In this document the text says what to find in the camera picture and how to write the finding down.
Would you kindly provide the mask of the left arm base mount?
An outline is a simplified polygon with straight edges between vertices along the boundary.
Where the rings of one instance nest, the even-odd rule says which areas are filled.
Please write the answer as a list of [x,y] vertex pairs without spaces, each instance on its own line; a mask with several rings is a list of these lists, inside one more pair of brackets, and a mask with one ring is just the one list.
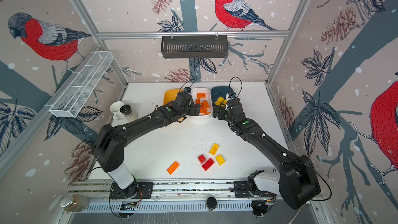
[[112,183],[109,199],[127,200],[127,199],[150,199],[154,183],[134,181],[126,189],[121,189],[116,182]]

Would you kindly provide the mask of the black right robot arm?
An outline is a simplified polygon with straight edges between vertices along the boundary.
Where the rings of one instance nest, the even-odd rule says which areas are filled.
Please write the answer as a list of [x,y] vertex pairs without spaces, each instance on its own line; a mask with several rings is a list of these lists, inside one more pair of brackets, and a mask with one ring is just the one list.
[[279,172],[278,190],[284,201],[298,209],[321,193],[317,173],[309,157],[285,149],[254,120],[247,118],[240,99],[229,99],[225,107],[215,106],[213,117],[225,120],[232,132],[253,145]]

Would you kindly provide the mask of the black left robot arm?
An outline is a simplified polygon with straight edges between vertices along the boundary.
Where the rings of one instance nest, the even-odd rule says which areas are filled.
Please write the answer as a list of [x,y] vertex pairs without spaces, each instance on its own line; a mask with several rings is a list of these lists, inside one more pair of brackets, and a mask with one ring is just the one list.
[[191,89],[186,87],[178,92],[175,100],[159,106],[142,118],[115,127],[110,124],[103,126],[92,146],[92,154],[120,189],[132,189],[135,178],[124,163],[124,148],[151,131],[166,127],[186,116],[199,114],[200,105],[195,103]]

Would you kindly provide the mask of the yellow lego brick front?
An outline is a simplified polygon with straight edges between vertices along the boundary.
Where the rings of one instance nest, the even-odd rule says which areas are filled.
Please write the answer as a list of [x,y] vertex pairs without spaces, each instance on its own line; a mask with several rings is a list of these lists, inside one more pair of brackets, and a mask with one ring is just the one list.
[[218,155],[218,156],[216,157],[216,161],[217,161],[217,163],[218,163],[219,166],[221,166],[221,165],[223,165],[223,164],[225,163],[225,159],[223,158],[222,155]]

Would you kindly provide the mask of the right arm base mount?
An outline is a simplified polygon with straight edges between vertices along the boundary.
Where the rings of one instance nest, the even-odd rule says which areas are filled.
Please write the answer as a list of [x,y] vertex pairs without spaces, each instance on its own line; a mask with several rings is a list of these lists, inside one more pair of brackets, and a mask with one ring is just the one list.
[[275,169],[271,172],[259,170],[251,173],[246,180],[235,181],[230,192],[236,198],[276,198],[279,193],[279,175]]

